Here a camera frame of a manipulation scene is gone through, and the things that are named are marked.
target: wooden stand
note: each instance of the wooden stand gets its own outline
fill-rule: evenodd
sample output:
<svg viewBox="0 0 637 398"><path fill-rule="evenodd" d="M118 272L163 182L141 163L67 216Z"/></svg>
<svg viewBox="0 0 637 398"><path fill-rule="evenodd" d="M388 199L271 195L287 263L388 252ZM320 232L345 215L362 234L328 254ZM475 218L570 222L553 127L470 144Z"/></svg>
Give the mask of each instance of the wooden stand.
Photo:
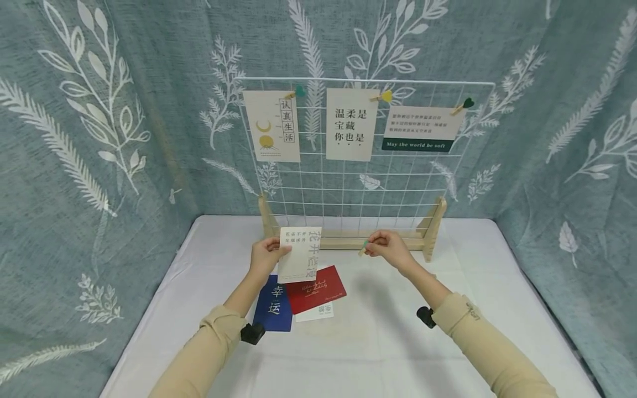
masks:
<svg viewBox="0 0 637 398"><path fill-rule="evenodd" d="M435 206L429 210L427 216L422 219L415 231L398 231L409 250L422 250L427 262L431 261L440 222L446 210L447 201L444 197L439 196ZM279 224L272 215L265 194L259 196L259 211L261 212L263 233L266 238L279 235ZM374 233L372 229L359 231L323 229L320 248L324 250L360 250L365 242L365 238L361 238L361 236L369 236L372 233Z"/></svg>

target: beige jacket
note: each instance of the beige jacket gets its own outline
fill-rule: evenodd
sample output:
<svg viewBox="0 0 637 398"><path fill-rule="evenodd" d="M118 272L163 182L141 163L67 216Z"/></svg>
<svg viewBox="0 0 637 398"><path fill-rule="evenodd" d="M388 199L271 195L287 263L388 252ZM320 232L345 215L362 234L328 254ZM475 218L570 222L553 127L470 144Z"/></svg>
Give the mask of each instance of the beige jacket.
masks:
<svg viewBox="0 0 637 398"><path fill-rule="evenodd" d="M454 293L433 315L498 398L557 397L529 359L466 297ZM151 398L203 398L240 340L247 321L223 306L201 321L199 331L168 366Z"/></svg>

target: gold moon illustration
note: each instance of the gold moon illustration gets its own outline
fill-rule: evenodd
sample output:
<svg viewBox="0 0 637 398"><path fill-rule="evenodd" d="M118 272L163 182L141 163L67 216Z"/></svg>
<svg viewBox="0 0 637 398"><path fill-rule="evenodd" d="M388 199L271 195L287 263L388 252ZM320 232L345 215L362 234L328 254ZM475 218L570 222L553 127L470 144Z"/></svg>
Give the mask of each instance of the gold moon illustration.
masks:
<svg viewBox="0 0 637 398"><path fill-rule="evenodd" d="M272 128L272 124L270 123L270 121L268 120L268 126L265 129L262 129L259 126L259 122L257 122L257 130L261 131L261 132L268 132L270 131L270 129Z"/></svg>
<svg viewBox="0 0 637 398"><path fill-rule="evenodd" d="M266 135L259 138L259 144L261 144L262 148L272 148L275 144L275 141L272 139L271 136Z"/></svg>

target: teal fabric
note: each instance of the teal fabric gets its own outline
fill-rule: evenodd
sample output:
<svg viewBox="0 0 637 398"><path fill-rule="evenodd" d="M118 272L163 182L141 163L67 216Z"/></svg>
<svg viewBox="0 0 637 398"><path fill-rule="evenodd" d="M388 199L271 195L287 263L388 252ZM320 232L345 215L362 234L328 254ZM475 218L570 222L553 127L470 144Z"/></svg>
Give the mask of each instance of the teal fabric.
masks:
<svg viewBox="0 0 637 398"><path fill-rule="evenodd" d="M447 217L495 219L606 396L633 395L635 7L4 2L0 395L97 396L195 217L258 214L262 191L306 203L273 203L277 213L421 216L427 206L397 205L444 193ZM394 104L475 98L450 152L462 162L435 153L322 162L309 153L325 148L325 115L299 109L307 155L300 166L268 164L254 161L240 95L262 86L245 76L494 82L495 94L485 85L393 85ZM305 108L343 86L263 87L298 83ZM334 174L289 172L320 167ZM321 187L333 190L310 189ZM440 191L402 192L424 187Z"/></svg>

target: metal grid panel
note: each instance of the metal grid panel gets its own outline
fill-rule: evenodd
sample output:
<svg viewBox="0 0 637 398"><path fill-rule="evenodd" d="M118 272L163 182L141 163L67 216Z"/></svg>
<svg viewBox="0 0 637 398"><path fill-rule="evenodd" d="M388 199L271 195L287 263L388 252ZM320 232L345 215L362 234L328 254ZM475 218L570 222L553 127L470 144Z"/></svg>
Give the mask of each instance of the metal grid panel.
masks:
<svg viewBox="0 0 637 398"><path fill-rule="evenodd" d="M452 108L467 97L476 106L466 118L478 112L479 104L486 103L495 83L490 82L444 82L427 80L350 80L314 78L243 78L246 90L290 90L302 85L318 82L328 87L355 87L392 89L395 95L392 104L407 106L434 106ZM321 98L297 98L301 162L277 162L276 172L282 186L268 197L272 213L281 226L330 225L343 230L358 230L367 233L370 227L392 227L397 230L413 230L426 216L438 196L447 198L446 174L455 176L460 163L471 144L471 136L456 143L448 153L404 152L381 149L389 105L381 101L378 107L376 130L370 162L327 160L326 147L326 94ZM252 147L252 135L247 122L245 107L241 106L241 117L252 151L255 172L257 163ZM318 118L317 131L309 131L309 118ZM361 176L373 183L363 184ZM388 225L387 218L393 218Z"/></svg>

